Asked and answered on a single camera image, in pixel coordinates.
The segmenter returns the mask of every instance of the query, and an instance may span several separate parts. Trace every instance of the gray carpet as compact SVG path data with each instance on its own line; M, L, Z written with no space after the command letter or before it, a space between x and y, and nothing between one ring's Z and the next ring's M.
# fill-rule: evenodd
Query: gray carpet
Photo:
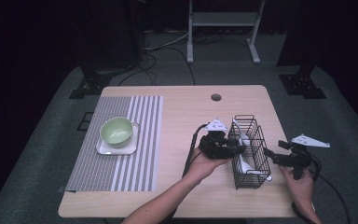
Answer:
M174 35L149 35L148 46L156 46ZM279 74L294 73L298 67L276 67L284 35L259 35L256 39L262 63L254 65L244 45L244 35L222 38L209 45L196 45L194 63L190 65L196 85L263 85L281 121L286 138L300 134L331 144L330 148L310 148L322 162L322 176L327 178L345 199L352 223L358 223L358 117L340 94L335 81L320 68L311 78L327 99L306 100L286 94ZM170 46L186 55L186 44ZM150 53L157 61L148 70L131 76L121 85L192 85L192 75L182 54L174 49ZM144 56L141 66L154 62ZM117 85L126 76L113 77ZM0 223L103 223L100 218L61 218L59 192L65 186L76 162L85 132L77 125L85 112L92 112L98 96L81 100L68 99L77 88L82 73L75 68L62 83L43 118L0 193ZM324 223L346 223L345 212L335 192L320 179L316 184L314 204ZM120 219L108 219L119 223ZM244 220L209 220L208 223L245 223ZM298 218L261 218L252 223L301 223Z

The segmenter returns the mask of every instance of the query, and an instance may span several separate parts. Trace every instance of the hand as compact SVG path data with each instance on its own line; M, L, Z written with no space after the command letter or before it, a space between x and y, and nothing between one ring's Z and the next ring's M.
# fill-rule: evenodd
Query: hand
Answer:
M286 180L289 193L298 211L304 217L309 218L315 223L322 223L322 221L315 214L312 206L313 179L310 174L310 170L307 168L304 169L301 178L295 180L293 170L288 171L284 166L279 166L279 169Z
M211 160L206 157L198 147L194 149L191 160L192 162L185 177L191 178L198 184L213 173L216 167L231 161L231 159Z

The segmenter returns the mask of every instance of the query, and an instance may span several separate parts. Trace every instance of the white saucer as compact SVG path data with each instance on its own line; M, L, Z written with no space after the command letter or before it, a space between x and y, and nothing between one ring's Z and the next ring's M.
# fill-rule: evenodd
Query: white saucer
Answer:
M130 155L135 151L136 145L138 144L139 138L139 124L136 122L132 123L133 134L130 142L124 147L112 147L105 143L101 137L98 139L97 152L103 155Z

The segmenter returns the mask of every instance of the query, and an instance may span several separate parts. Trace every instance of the black wire basket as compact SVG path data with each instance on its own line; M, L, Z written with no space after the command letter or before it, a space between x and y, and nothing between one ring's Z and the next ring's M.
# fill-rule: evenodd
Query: black wire basket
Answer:
M271 179L268 158L264 155L267 147L261 126L257 125L253 115L237 115L236 122L231 123L228 139L241 139L246 149L242 154L234 157L232 168L236 189L258 189Z

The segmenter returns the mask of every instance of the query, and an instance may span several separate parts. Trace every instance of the ceramic bowl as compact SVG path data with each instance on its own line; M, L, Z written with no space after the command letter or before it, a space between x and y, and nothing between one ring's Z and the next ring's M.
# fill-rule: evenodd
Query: ceramic bowl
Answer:
M132 138L132 123L126 118L113 118L103 124L100 136L105 143L113 147L124 147Z

